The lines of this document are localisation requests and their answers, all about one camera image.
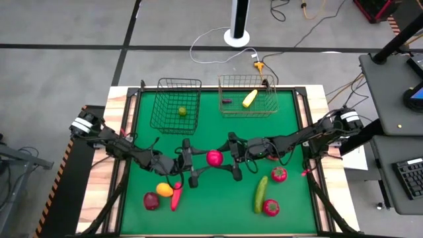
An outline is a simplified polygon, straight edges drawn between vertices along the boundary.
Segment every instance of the keyboard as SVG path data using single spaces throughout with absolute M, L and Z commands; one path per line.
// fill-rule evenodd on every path
M 423 198 L 423 159 L 393 163 L 392 166 L 408 198 Z

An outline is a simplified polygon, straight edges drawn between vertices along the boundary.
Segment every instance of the black rod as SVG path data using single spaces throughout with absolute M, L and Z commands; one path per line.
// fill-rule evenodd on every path
M 373 57 L 373 62 L 382 64 L 396 50 L 398 50 L 408 39 L 416 34 L 423 27 L 423 13 L 412 21 L 403 31 L 394 37 L 383 49 Z

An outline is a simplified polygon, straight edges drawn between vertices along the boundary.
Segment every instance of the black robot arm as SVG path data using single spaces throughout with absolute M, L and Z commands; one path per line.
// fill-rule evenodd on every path
M 101 129 L 95 130 L 96 125 L 101 125 Z M 341 108 L 330 111 L 318 122 L 288 136 L 242 139 L 236 136 L 234 132 L 229 132 L 227 141 L 216 150 L 220 152 L 230 151 L 233 162 L 229 165 L 214 168 L 229 171 L 236 181 L 240 181 L 243 176 L 239 163 L 246 163 L 247 168 L 252 173 L 258 171 L 255 161 L 265 157 L 277 158 L 282 165 L 286 165 L 290 158 L 286 162 L 283 162 L 282 158 L 295 146 L 304 142 L 309 144 L 310 157 L 315 158 L 320 156 L 322 152 L 327 151 L 328 145 L 333 141 L 342 136 L 355 135 L 362 128 L 363 124 L 355 110 Z M 104 124 L 102 118 L 86 111 L 82 111 L 78 115 L 69 129 L 73 137 L 85 140 L 92 147 L 101 144 L 105 146 L 108 155 L 116 159 L 132 159 L 141 169 L 146 171 L 154 171 L 158 175 L 165 176 L 183 176 L 182 172 L 190 171 L 188 182 L 192 188 L 198 186 L 199 176 L 211 168 L 210 166 L 194 168 L 193 156 L 205 154 L 209 150 L 196 149 L 191 146 L 189 139 L 182 141 L 182 146 L 175 149 L 177 158 L 171 159 L 153 148 L 159 138 L 150 147 L 139 148 L 134 145 L 132 138 L 119 136 L 112 128 Z M 251 169 L 251 163 L 255 166 L 255 169 Z

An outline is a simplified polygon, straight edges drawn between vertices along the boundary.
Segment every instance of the gray floor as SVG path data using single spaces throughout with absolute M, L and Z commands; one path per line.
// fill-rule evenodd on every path
M 0 42 L 20 44 L 122 44 L 134 0 L 0 0 Z M 320 1 L 309 1 L 312 15 Z M 340 1 L 328 0 L 325 15 Z M 230 1 L 143 0 L 131 44 L 190 45 L 201 33 L 229 24 Z M 251 46 L 293 46 L 318 20 L 304 20 L 299 1 L 282 8 L 287 21 L 269 13 L 269 1 L 252 0 L 247 26 Z M 214 32 L 199 45 L 224 45 L 222 32 Z M 386 22 L 368 24 L 347 1 L 335 19 L 316 28 L 303 47 L 382 47 L 393 37 Z M 196 52 L 197 60 L 224 60 L 234 52 Z M 105 104 L 119 51 L 0 50 L 0 132 L 15 148 L 37 147 L 40 156 L 55 161 L 51 171 L 36 171 L 30 179 L 14 234 L 35 230 L 53 178 L 69 141 L 68 127 L 84 104 Z M 359 54 L 286 53 L 266 58 L 280 84 L 322 84 L 329 92 L 360 72 Z M 119 85 L 139 85 L 141 79 L 156 85 L 162 77 L 197 78 L 215 85 L 221 74 L 256 73 L 250 53 L 224 64 L 198 64 L 188 52 L 128 52 Z M 363 86 L 359 93 L 369 95 Z M 342 93 L 331 108 L 344 104 Z M 354 96 L 352 106 L 360 100 Z M 358 112 L 377 118 L 371 99 Z M 377 211 L 381 199 L 372 182 L 351 182 L 350 190 L 362 231 L 371 234 L 421 237 L 423 217 L 398 216 Z

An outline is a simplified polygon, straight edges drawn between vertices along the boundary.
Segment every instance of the lime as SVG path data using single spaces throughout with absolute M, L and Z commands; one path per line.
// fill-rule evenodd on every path
M 186 116 L 186 108 L 181 106 L 179 108 L 179 116 Z

